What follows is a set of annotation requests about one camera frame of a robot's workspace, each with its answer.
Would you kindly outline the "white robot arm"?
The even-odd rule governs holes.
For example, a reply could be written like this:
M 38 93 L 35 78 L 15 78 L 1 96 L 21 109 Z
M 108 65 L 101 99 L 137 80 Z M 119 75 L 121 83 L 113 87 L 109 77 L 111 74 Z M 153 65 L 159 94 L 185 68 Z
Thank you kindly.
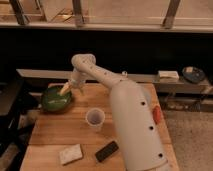
M 88 76 L 110 90 L 110 107 L 126 171 L 171 171 L 149 107 L 148 91 L 137 82 L 96 65 L 93 54 L 71 58 L 73 72 L 60 93 L 80 89 Z

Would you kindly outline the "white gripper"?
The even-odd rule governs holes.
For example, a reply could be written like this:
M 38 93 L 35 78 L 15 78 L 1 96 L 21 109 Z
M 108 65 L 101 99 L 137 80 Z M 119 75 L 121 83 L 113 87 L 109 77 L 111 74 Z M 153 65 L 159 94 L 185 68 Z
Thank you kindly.
M 74 89 L 80 89 L 84 86 L 85 82 L 86 82 L 86 78 L 83 75 L 71 76 L 71 78 L 69 79 L 69 83 L 66 82 L 63 85 L 59 94 L 63 96 L 66 93 L 68 93 L 70 91 L 70 86 Z

